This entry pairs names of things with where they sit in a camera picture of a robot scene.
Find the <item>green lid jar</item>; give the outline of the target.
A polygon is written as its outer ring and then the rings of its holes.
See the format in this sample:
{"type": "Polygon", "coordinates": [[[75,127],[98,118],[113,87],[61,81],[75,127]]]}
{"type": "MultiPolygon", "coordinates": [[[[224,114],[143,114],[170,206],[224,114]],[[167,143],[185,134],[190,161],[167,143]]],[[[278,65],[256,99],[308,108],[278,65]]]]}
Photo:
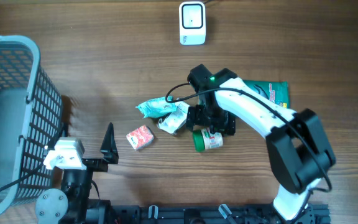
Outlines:
{"type": "Polygon", "coordinates": [[[196,152],[203,152],[223,146],[221,133],[212,134],[209,128],[197,129],[192,132],[196,152]]]}

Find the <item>red tissue packet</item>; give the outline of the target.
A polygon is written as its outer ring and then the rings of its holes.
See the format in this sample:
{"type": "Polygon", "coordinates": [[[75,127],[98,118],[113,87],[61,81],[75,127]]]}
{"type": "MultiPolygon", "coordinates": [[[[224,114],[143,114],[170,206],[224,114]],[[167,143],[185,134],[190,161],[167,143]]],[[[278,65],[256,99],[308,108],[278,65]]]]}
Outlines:
{"type": "Polygon", "coordinates": [[[143,125],[127,134],[126,138],[132,148],[138,151],[151,144],[154,140],[154,135],[146,125],[143,125]]]}

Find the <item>white tissue packet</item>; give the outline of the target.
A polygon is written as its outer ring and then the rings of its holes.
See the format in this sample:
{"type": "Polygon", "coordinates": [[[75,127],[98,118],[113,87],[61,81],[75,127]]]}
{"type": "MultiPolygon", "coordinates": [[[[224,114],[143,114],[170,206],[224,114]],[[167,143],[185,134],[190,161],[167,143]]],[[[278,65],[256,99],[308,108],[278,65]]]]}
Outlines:
{"type": "Polygon", "coordinates": [[[188,108],[190,107],[184,101],[175,103],[177,109],[170,113],[165,119],[160,118],[157,127],[168,134],[176,132],[186,123],[188,108]]]}

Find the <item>teal wipes packet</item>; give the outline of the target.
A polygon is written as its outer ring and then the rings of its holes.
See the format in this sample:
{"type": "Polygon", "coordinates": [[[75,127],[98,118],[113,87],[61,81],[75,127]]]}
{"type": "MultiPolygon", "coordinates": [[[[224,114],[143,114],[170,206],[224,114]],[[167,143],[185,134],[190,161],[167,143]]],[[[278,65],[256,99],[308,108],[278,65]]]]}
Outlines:
{"type": "Polygon", "coordinates": [[[177,110],[175,103],[169,103],[165,97],[147,100],[136,108],[144,115],[144,118],[161,118],[177,110]]]}

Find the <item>green 3M gloves packet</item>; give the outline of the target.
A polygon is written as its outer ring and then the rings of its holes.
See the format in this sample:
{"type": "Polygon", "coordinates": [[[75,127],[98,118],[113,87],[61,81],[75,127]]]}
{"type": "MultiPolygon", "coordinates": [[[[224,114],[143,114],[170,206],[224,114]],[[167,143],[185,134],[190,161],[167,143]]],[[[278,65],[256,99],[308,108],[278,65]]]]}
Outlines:
{"type": "Polygon", "coordinates": [[[283,108],[290,107],[290,95],[287,82],[268,82],[243,80],[243,82],[260,96],[283,108]]]}

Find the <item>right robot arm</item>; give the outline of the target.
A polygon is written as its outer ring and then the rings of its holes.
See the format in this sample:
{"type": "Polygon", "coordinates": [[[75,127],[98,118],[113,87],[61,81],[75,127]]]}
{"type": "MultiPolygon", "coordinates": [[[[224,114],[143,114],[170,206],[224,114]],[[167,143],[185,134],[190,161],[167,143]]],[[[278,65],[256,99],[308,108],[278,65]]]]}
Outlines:
{"type": "Polygon", "coordinates": [[[269,101],[227,68],[212,74],[200,64],[190,70],[187,82],[199,98],[188,109],[187,129],[203,126],[232,136],[239,118],[256,130],[265,139],[270,167],[280,184],[273,207],[286,221],[299,219],[310,195],[336,163],[318,115],[269,101]]]}

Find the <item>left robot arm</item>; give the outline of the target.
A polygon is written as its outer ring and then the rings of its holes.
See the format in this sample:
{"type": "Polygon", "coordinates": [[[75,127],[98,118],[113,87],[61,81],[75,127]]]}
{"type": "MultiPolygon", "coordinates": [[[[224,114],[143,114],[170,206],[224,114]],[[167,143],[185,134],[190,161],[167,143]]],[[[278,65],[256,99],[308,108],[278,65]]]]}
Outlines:
{"type": "Polygon", "coordinates": [[[41,193],[35,204],[38,223],[118,223],[119,218],[109,200],[90,199],[91,189],[98,191],[93,180],[95,172],[107,172],[117,164],[119,155],[114,138],[114,126],[108,124],[100,152],[102,158],[84,158],[80,139],[57,136],[46,147],[43,165],[46,169],[63,171],[61,187],[41,193]]]}

